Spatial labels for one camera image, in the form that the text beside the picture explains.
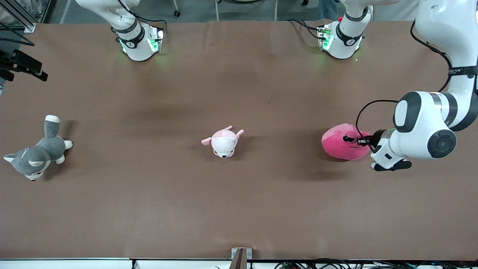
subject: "white plush face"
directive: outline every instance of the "white plush face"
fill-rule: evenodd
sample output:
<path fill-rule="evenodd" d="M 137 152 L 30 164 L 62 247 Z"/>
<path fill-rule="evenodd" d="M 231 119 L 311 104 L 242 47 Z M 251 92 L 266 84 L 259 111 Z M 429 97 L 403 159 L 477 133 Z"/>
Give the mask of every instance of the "white plush face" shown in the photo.
<path fill-rule="evenodd" d="M 234 137 L 215 137 L 211 141 L 214 154 L 221 158 L 229 158 L 234 154 L 238 140 Z"/>
<path fill-rule="evenodd" d="M 43 173 L 44 173 L 45 170 L 48 168 L 48 166 L 50 165 L 50 163 L 51 163 L 51 161 L 47 161 L 45 167 L 43 167 L 42 170 L 40 170 L 39 172 L 33 173 L 33 174 L 31 174 L 31 175 L 25 175 L 25 176 L 26 176 L 29 180 L 31 180 L 31 181 L 37 180 L 38 178 L 40 178 L 40 177 L 43 175 Z"/>

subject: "gray plush toy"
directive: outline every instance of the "gray plush toy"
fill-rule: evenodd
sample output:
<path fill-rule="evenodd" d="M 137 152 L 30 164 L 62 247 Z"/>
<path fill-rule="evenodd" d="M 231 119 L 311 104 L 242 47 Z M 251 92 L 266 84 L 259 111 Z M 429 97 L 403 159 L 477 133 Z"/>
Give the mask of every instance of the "gray plush toy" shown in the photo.
<path fill-rule="evenodd" d="M 31 181 L 41 177 L 51 162 L 63 163 L 64 151 L 73 147 L 73 142 L 57 136 L 60 130 L 60 119 L 57 116 L 48 115 L 45 118 L 44 129 L 45 137 L 35 146 L 3 157 Z"/>

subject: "pink plush toy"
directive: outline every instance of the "pink plush toy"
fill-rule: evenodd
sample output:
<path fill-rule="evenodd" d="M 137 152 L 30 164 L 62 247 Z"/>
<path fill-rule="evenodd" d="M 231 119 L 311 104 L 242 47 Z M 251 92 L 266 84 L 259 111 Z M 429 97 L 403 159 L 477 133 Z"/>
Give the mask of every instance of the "pink plush toy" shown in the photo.
<path fill-rule="evenodd" d="M 344 141 L 344 137 L 352 138 L 352 142 Z M 359 146 L 357 138 L 360 137 L 357 128 L 352 124 L 344 123 L 328 130 L 322 136 L 322 147 L 332 157 L 347 161 L 356 161 L 362 159 L 368 152 L 368 146 Z"/>
<path fill-rule="evenodd" d="M 233 131 L 230 131 L 232 126 L 229 126 L 226 129 L 215 132 L 212 137 L 208 137 L 201 141 L 203 145 L 208 146 L 212 145 L 214 150 L 214 155 L 221 158 L 228 158 L 234 154 L 234 148 L 238 143 L 238 139 L 241 134 L 244 133 L 244 130 L 240 130 L 237 134 Z"/>

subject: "plush tail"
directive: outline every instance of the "plush tail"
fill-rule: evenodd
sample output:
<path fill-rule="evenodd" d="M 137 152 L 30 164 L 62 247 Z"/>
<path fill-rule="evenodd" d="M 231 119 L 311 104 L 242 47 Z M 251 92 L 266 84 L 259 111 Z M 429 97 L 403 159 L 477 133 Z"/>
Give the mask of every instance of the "plush tail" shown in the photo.
<path fill-rule="evenodd" d="M 60 131 L 60 118 L 53 115 L 45 117 L 45 137 L 55 137 Z"/>

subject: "plush paw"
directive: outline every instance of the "plush paw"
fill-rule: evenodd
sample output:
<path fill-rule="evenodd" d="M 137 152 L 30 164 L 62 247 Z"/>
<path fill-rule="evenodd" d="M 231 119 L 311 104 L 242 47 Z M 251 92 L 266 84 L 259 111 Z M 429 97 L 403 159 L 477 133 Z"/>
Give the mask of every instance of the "plush paw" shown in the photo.
<path fill-rule="evenodd" d="M 58 160 L 55 161 L 57 164 L 62 164 L 65 161 L 65 156 L 62 155 Z"/>
<path fill-rule="evenodd" d="M 71 147 L 73 147 L 73 142 L 65 140 L 65 149 L 71 149 Z"/>

